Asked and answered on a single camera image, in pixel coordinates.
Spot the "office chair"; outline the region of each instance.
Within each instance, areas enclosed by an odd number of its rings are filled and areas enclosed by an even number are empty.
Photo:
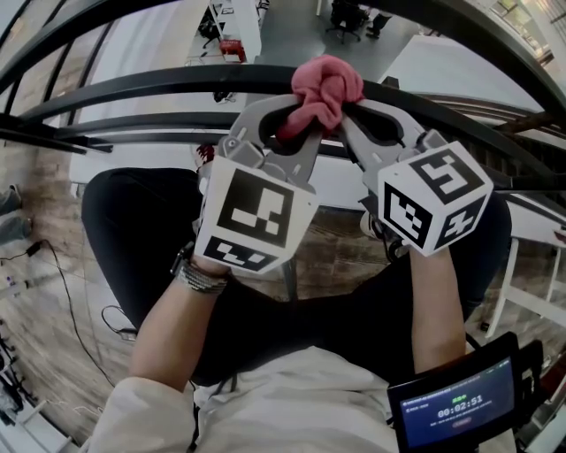
[[[206,49],[206,46],[215,39],[218,39],[218,42],[220,42],[220,32],[218,31],[216,23],[212,18],[212,14],[208,9],[204,13],[203,19],[198,26],[198,32],[203,38],[208,39],[208,41],[203,45],[203,49]]]
[[[330,16],[330,21],[334,25],[332,28],[326,29],[326,32],[339,30],[342,32],[341,42],[344,43],[344,36],[350,33],[355,36],[360,42],[362,38],[355,33],[356,30],[362,27],[363,23],[367,20],[367,14],[362,11],[357,4],[352,4],[345,0],[335,0],[333,2],[333,12]]]

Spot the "black pants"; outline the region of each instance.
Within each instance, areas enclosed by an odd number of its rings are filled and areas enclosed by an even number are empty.
[[[87,186],[82,219],[104,276],[139,327],[172,281],[179,249],[194,238],[201,195],[180,169],[111,170]],[[507,251],[507,204],[492,196],[474,233],[451,247],[464,317],[481,304]],[[413,373],[409,257],[351,294],[280,303],[230,281],[212,313],[193,380],[211,385],[310,345],[391,382]]]
[[[373,24],[371,26],[372,32],[375,35],[380,35],[381,30],[385,27],[386,23],[389,22],[391,16],[387,17],[382,14],[378,14],[375,18],[373,18]]]

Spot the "wristwatch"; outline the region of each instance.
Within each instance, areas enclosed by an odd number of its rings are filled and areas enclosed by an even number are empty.
[[[179,250],[173,262],[171,273],[177,280],[182,281],[194,291],[204,294],[220,294],[226,287],[228,279],[210,275],[191,263],[190,258],[194,247],[195,243],[191,241]]]

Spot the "screen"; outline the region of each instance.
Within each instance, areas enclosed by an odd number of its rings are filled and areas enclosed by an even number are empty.
[[[509,358],[450,387],[401,401],[410,447],[465,433],[509,413],[514,406]]]

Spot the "white cube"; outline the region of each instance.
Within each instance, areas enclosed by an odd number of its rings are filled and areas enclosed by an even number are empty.
[[[266,273],[294,255],[318,205],[315,194],[215,156],[195,254]]]
[[[381,169],[379,220],[426,256],[471,233],[493,191],[459,142]]]

